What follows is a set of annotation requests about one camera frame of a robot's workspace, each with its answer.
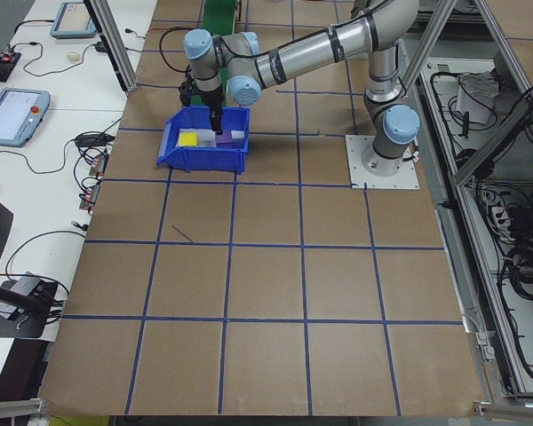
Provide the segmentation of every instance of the yellow block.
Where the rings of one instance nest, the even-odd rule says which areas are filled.
[[[198,146],[197,133],[180,133],[178,146]]]

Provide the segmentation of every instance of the white desk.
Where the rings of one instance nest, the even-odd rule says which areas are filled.
[[[53,19],[62,0],[36,0],[26,20]],[[144,41],[133,34],[125,34],[125,28],[132,28],[143,35],[151,20],[155,0],[109,0],[117,26],[121,30],[124,44],[141,50]],[[71,63],[69,51],[83,51],[98,37],[83,40],[55,40],[49,35],[49,27],[33,27],[31,24],[18,30],[12,43],[37,41],[44,45],[44,57],[30,66],[35,73],[65,68]],[[68,140],[84,131],[103,131],[120,118],[126,96],[120,89],[115,73],[106,54],[93,48],[86,54],[85,62],[66,73],[34,77],[25,73],[22,67],[39,54],[38,46],[20,46],[22,59],[3,87],[19,87],[49,91],[52,103],[38,127],[34,137],[22,148],[1,147],[25,154],[37,170],[53,170],[63,162],[63,146]],[[130,52],[132,65],[136,68],[139,53]],[[109,133],[115,134],[116,126]],[[50,175],[35,175],[23,158],[0,154],[0,202],[14,214],[10,237],[0,261],[0,272],[12,252],[24,241],[39,233],[55,230],[79,231],[71,221],[88,223],[88,213],[79,210],[80,190],[73,177],[73,166],[79,157],[75,145],[67,148],[66,167]],[[77,176],[84,178],[89,167],[80,162]],[[77,261],[83,246],[83,239],[72,234],[54,234],[32,241],[12,263],[12,273],[33,273],[52,277],[69,288]],[[57,298],[64,299],[63,289]],[[58,324],[47,326],[42,338],[53,341]],[[0,339],[0,373],[12,346],[12,339]]]

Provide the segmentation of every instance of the tablet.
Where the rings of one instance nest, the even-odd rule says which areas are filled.
[[[0,145],[23,146],[50,105],[47,91],[6,88],[0,92]]]
[[[97,30],[83,2],[61,4],[50,35],[54,38],[91,38]]]

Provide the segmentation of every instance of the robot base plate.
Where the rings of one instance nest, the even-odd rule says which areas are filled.
[[[404,162],[394,176],[379,177],[365,169],[362,164],[362,153],[365,147],[373,142],[373,136],[346,136],[347,160],[352,188],[363,189],[419,189],[417,172],[414,162]],[[407,148],[405,157],[410,156]]]

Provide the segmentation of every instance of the cardboard work surface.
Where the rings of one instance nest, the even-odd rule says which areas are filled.
[[[341,3],[243,1],[237,30],[268,49],[322,10],[344,19]],[[161,0],[153,28],[200,16],[200,1]],[[470,414],[481,388],[422,170],[419,191],[349,185],[343,135],[372,129],[368,64],[264,91],[244,174],[186,173],[155,166],[179,110],[157,37],[40,392],[48,412]],[[180,43],[166,42],[178,67]]]
[[[487,0],[523,74],[533,85],[533,0]]]

